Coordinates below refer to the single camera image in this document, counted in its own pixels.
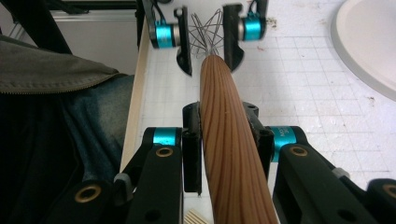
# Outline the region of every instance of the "blue jeans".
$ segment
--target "blue jeans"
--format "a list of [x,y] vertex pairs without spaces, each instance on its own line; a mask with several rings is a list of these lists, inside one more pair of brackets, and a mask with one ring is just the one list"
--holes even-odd
[[82,163],[83,180],[112,181],[120,169],[134,76],[115,77],[61,98]]

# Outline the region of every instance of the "black plastic bracket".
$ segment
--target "black plastic bracket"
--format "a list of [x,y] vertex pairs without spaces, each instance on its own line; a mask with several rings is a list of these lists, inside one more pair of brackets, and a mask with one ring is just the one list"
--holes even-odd
[[179,223],[183,217],[180,147],[156,146],[149,153],[126,223]]
[[[252,6],[256,3],[256,12]],[[247,16],[239,17],[242,11],[242,4],[232,4],[223,6],[223,30],[224,30],[224,62],[227,63],[231,71],[235,70],[244,58],[245,52],[239,47],[238,40],[245,41],[246,33],[256,33],[253,39],[262,39],[266,31],[266,13],[268,0],[253,0]],[[247,25],[250,20],[255,21],[254,28]]]
[[112,203],[112,185],[103,180],[87,180],[66,192],[50,209],[46,224],[123,223],[125,214]]
[[[152,46],[155,49],[160,48],[159,39],[157,38],[157,28],[158,22],[160,21],[163,24],[169,25],[170,31],[168,34],[168,38],[172,38],[173,47],[180,46],[177,51],[177,64],[185,72],[186,74],[192,74],[191,68],[191,54],[190,54],[190,39],[189,39],[189,30],[188,30],[188,10],[186,7],[176,8],[174,10],[174,16],[177,18],[177,24],[166,23],[163,13],[161,12],[160,7],[158,6],[157,1],[155,0],[143,0],[143,8],[145,9],[146,19],[148,23],[148,35],[151,41]],[[161,19],[159,21],[156,20],[155,11],[160,14]],[[178,36],[173,32],[174,29],[178,29]],[[174,39],[179,38],[179,43],[175,42]]]
[[269,127],[264,127],[260,123],[259,108],[257,106],[246,102],[243,103],[243,106],[247,113],[250,130],[256,142],[260,161],[262,162],[262,169],[264,170],[265,177],[268,178],[271,160],[274,157],[274,134]]
[[183,171],[184,190],[202,192],[202,136],[199,103],[183,107]]
[[375,180],[368,191],[359,196],[350,190],[354,184],[350,182],[346,186],[332,168],[310,146],[288,144],[281,148],[273,196],[281,223],[391,223],[395,220],[396,194],[386,188],[396,190],[395,180]]
[[[150,151],[155,147],[154,144],[154,135],[157,128],[149,127],[145,130],[143,134],[143,140],[140,148],[136,151],[134,156],[125,166],[122,171],[123,174],[126,174],[130,178],[130,184],[132,190],[134,190],[140,180],[140,176],[142,175],[143,168],[146,166],[147,156]],[[176,128],[176,139],[175,146],[181,147],[181,128]],[[126,182],[121,179],[116,179],[114,183],[115,190],[115,204],[124,204],[128,201],[128,190],[126,188]]]
[[242,4],[223,7],[224,62],[231,71],[235,70],[244,58],[244,51],[238,45],[239,12]]

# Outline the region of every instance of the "wood grain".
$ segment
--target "wood grain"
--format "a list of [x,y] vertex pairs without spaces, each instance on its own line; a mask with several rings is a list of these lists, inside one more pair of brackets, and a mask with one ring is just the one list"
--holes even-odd
[[200,98],[215,223],[277,223],[244,107],[230,69],[219,56],[203,62]]

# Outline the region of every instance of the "wire whisk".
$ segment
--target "wire whisk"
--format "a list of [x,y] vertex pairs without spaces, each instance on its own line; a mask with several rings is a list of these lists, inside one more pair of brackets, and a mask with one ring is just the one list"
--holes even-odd
[[215,14],[205,23],[202,24],[196,13],[191,14],[194,25],[190,26],[192,36],[191,53],[197,58],[211,54],[219,55],[218,48],[221,48],[223,37],[219,34],[219,28],[222,25],[222,11],[216,10]]

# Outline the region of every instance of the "white cutting mat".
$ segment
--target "white cutting mat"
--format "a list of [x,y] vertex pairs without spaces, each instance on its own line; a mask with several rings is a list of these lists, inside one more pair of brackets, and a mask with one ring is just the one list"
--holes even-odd
[[[396,178],[396,103],[362,83],[335,53],[330,24],[343,2],[270,1],[267,16],[273,22],[266,37],[240,44],[245,59],[233,77],[241,98],[260,108],[263,125],[302,127],[316,150],[365,189],[373,178]],[[171,18],[173,7],[186,5],[206,21],[221,4],[174,1],[164,11]],[[176,54],[176,49],[149,50],[140,137],[150,126],[181,127],[182,107],[199,99],[203,59],[192,57],[188,77]],[[208,196],[207,188],[201,198],[186,194],[185,212],[194,207],[210,219]]]

